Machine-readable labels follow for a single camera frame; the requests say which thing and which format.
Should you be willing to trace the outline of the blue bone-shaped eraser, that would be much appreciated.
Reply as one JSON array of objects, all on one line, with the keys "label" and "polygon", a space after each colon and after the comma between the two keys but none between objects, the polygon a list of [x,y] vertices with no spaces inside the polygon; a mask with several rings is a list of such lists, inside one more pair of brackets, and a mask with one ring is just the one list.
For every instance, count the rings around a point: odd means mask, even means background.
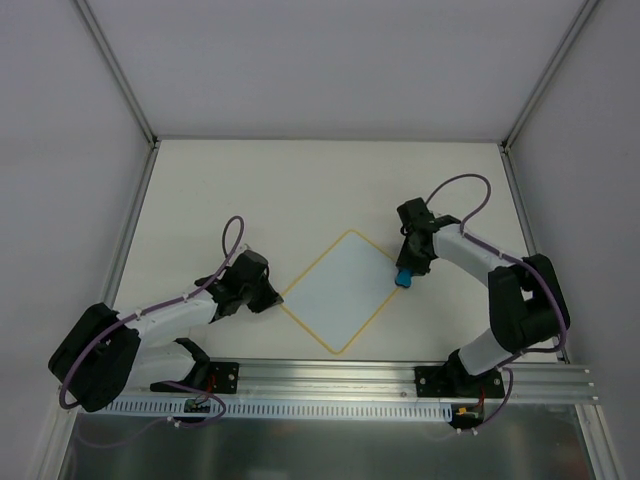
[{"label": "blue bone-shaped eraser", "polygon": [[413,273],[411,270],[399,269],[394,279],[395,285],[400,288],[408,289],[412,285],[412,277]]}]

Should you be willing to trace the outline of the yellow-framed small whiteboard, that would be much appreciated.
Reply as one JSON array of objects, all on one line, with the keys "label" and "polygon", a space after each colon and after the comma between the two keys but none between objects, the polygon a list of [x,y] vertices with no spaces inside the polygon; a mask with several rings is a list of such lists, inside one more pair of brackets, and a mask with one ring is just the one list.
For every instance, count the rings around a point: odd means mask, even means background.
[{"label": "yellow-framed small whiteboard", "polygon": [[396,294],[395,276],[390,255],[347,230],[284,291],[281,308],[340,355]]}]

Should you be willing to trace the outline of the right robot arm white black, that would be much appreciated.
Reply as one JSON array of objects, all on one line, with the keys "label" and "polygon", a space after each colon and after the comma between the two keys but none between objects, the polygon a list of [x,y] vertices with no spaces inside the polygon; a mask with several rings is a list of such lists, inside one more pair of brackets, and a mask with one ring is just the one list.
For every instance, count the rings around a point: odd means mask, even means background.
[{"label": "right robot arm white black", "polygon": [[426,381],[437,394],[469,396],[483,378],[540,342],[564,339],[570,320],[548,257],[515,257],[464,231],[461,222],[426,210],[402,214],[404,241],[396,261],[395,284],[409,288],[431,271],[435,260],[448,261],[487,288],[489,327],[452,352]]}]

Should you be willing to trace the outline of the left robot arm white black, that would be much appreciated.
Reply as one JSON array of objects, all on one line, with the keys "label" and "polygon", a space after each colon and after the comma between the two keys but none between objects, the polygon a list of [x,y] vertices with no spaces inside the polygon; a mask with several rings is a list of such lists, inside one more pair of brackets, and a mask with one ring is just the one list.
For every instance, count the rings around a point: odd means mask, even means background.
[{"label": "left robot arm white black", "polygon": [[105,408],[127,389],[224,393],[233,367],[217,367],[186,337],[194,327],[230,317],[242,307],[254,314],[280,305],[268,261],[247,250],[192,291],[131,313],[100,302],[89,306],[48,361],[60,381],[63,408]]}]

